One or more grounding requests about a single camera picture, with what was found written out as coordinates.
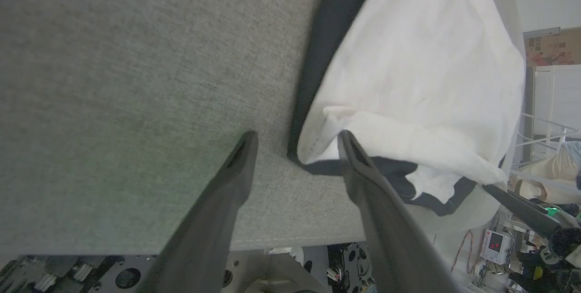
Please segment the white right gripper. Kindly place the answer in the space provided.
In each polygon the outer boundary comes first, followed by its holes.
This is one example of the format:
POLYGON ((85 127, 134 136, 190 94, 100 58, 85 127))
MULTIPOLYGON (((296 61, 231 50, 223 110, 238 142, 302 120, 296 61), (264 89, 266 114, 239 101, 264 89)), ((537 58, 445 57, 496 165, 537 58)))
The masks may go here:
POLYGON ((550 217, 543 208, 514 192, 504 191, 493 184, 483 184, 482 188, 530 229, 548 239, 550 250, 554 254, 562 259, 578 254, 576 251, 581 243, 578 218, 564 211, 556 211, 550 217))

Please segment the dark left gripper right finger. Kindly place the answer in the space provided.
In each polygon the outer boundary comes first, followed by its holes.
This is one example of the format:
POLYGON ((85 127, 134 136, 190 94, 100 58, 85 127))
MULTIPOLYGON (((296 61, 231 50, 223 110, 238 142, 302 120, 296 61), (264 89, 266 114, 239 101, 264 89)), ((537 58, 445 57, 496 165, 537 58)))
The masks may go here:
POLYGON ((359 208, 379 293, 460 293, 427 236, 355 136, 337 137, 343 180, 359 208))

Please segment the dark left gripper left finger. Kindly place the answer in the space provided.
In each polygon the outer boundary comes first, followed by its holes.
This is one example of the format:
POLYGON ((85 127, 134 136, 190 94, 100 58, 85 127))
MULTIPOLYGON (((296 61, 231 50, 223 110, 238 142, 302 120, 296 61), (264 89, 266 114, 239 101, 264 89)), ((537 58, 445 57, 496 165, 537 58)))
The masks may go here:
POLYGON ((245 132, 158 255, 139 293, 219 293, 238 211, 252 189, 259 135, 245 132))

